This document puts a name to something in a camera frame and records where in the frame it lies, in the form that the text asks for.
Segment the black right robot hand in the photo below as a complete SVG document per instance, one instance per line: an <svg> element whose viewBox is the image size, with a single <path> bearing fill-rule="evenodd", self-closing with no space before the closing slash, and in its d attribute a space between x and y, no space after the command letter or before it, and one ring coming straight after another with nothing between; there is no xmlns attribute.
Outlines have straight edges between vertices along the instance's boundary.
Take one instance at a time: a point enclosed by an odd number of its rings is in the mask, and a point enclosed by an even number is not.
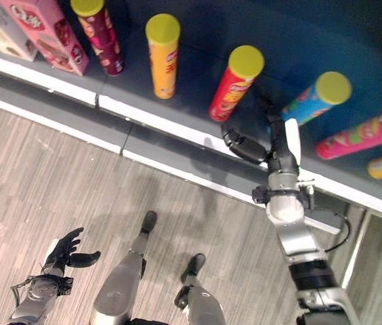
<svg viewBox="0 0 382 325"><path fill-rule="evenodd" d="M285 122L274 107L272 101L261 96L257 107L266 114L270 128L270 150L263 145L236 131L229 124L221 125L224 144L239 158L254 164L267 163L269 173L299 174L299 161L288 146Z"/></svg>

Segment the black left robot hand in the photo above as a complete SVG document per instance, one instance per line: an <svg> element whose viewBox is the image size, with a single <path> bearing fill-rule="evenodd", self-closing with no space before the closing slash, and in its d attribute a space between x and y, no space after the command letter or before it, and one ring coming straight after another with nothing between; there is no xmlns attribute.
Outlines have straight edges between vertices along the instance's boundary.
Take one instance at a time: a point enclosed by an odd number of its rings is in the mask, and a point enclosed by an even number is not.
<svg viewBox="0 0 382 325"><path fill-rule="evenodd" d="M79 227L58 240L53 251L47 256L43 267L54 267L64 272L65 267L84 268L94 265L100 258L101 252L76 253L81 240L77 237L84 230Z"/></svg>

